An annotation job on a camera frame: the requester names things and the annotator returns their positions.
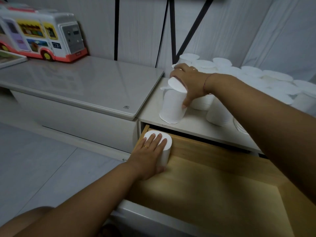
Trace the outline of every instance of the tile grout line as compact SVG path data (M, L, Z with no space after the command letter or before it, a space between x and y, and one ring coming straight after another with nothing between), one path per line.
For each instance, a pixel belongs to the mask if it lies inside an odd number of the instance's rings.
M41 190L41 188L52 178L52 176L59 170L59 168L69 159L70 156L72 156L72 154L78 149L78 147L76 147L76 149L67 157L67 159L65 159L65 161L56 169L56 171L47 179L47 181L45 181L45 183L36 191L36 193L26 202L26 204L18 211L18 213L14 216L17 217L18 215L20 215L21 210L30 202L30 200Z

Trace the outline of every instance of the floor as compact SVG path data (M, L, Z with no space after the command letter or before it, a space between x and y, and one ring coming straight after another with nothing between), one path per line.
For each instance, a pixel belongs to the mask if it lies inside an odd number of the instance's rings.
M121 161L0 123L0 226L56 207Z

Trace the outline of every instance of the person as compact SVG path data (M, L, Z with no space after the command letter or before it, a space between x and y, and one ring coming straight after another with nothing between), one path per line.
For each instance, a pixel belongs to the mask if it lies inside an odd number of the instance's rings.
M205 74L178 64L170 76L187 89L183 107L214 94L260 149L312 202L316 203L316 119L224 74ZM127 162L56 208L35 209L10 220L0 236L93 236L137 180L164 171L156 167L166 144L161 134L143 139Z

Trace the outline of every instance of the bracelet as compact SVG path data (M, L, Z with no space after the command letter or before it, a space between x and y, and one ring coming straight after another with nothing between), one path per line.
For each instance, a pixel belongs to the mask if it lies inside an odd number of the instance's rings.
M205 81L204 81L203 92L206 93L205 95L211 95L211 94L208 93L208 92L206 91L206 89L205 89L205 83L206 83L207 79L208 79L211 75L209 75L209 76L205 79Z

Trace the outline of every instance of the toy wheel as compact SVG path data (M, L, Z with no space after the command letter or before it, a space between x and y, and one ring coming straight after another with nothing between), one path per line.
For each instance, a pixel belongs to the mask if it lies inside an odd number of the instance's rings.
M0 49L4 51L9 51L9 49L3 44L0 44Z
M53 57L47 51L42 51L41 54L44 60L49 61L49 62L54 61Z

